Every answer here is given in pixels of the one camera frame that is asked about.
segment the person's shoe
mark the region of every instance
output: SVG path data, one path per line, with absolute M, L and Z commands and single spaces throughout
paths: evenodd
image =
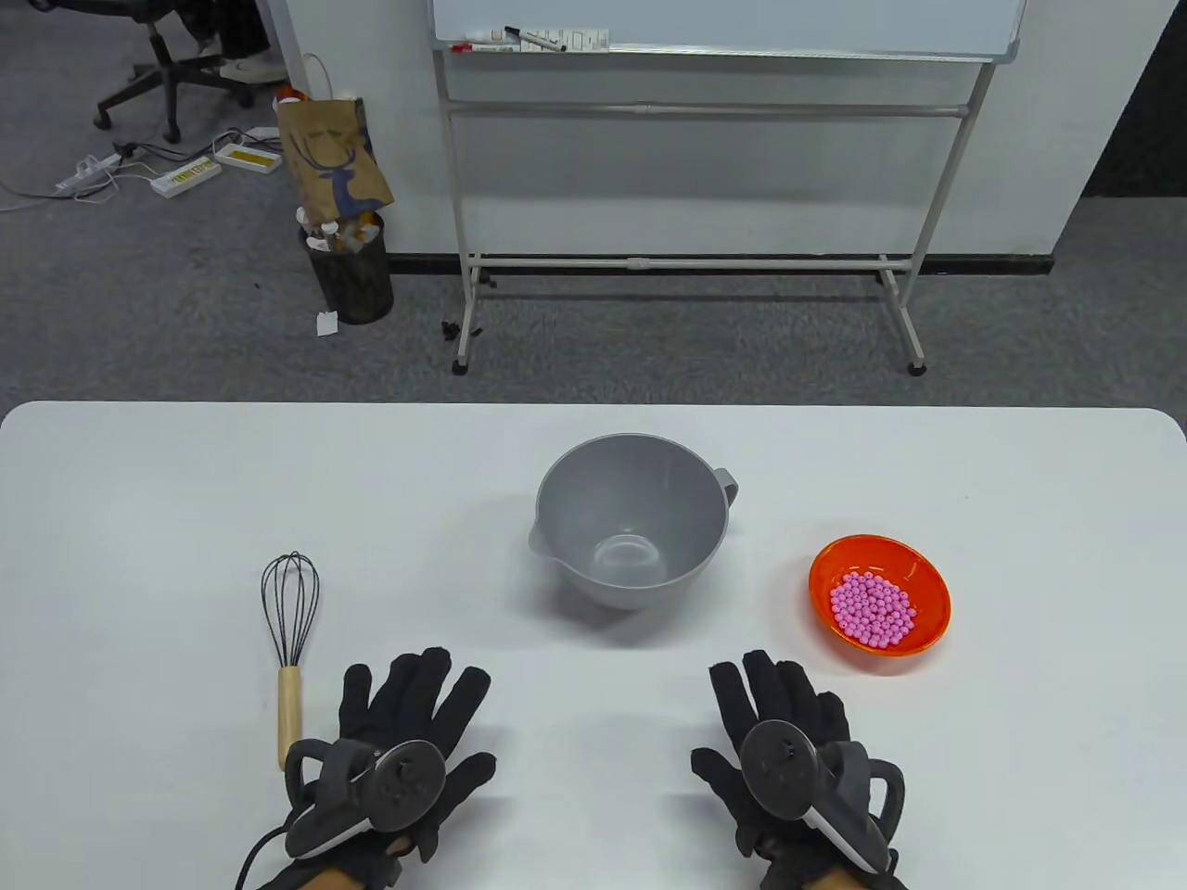
M 218 69 L 218 74 L 240 83 L 281 83 L 288 80 L 284 59 L 267 51 L 229 61 Z

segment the black baseboard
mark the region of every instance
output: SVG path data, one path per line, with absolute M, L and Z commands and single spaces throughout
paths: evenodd
M 691 259 L 678 255 L 664 255 L 655 259 Z M 829 259 L 829 260 L 857 260 L 872 259 L 870 256 L 769 256 L 747 255 L 744 259 L 751 260 L 802 260 L 802 259 Z M 891 256 L 890 259 L 906 259 Z M 1050 254 L 935 254 L 923 261 L 922 274 L 925 275 L 1046 275 L 1055 265 L 1055 258 Z M 393 275 L 459 275 L 461 263 L 456 254 L 388 254 L 388 272 Z M 500 269 L 490 269 L 491 275 L 853 275 L 872 273 L 852 272 L 787 272 L 786 269 L 589 269 L 579 266 L 566 266 L 563 268 L 532 268 L 509 266 Z

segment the white table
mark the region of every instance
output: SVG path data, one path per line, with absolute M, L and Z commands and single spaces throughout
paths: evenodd
M 550 463 L 611 431 L 741 485 L 659 618 L 557 602 L 526 547 Z M 851 532 L 952 590 L 948 637 L 899 675 L 805 618 L 813 554 Z M 913 890 L 1181 888 L 1187 597 L 1142 585 L 1185 541 L 1187 447 L 1147 411 L 24 406 L 0 427 L 5 885 L 231 885 L 284 813 L 256 585 L 296 547 L 324 580 L 306 732 L 354 660 L 438 643 L 494 676 L 458 756 L 499 773 L 401 890 L 756 886 L 687 768 L 725 743 L 705 669 L 755 647 L 902 767 Z

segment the paper bag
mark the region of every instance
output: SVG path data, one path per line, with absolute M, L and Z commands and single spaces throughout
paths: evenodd
M 310 223 L 357 220 L 394 201 L 372 153 L 362 100 L 286 102 L 277 117 Z

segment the whiteboard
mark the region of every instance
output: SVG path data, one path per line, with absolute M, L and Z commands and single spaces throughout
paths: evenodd
M 615 52 L 1009 62 L 1026 0 L 429 0 L 444 43 L 609 28 Z

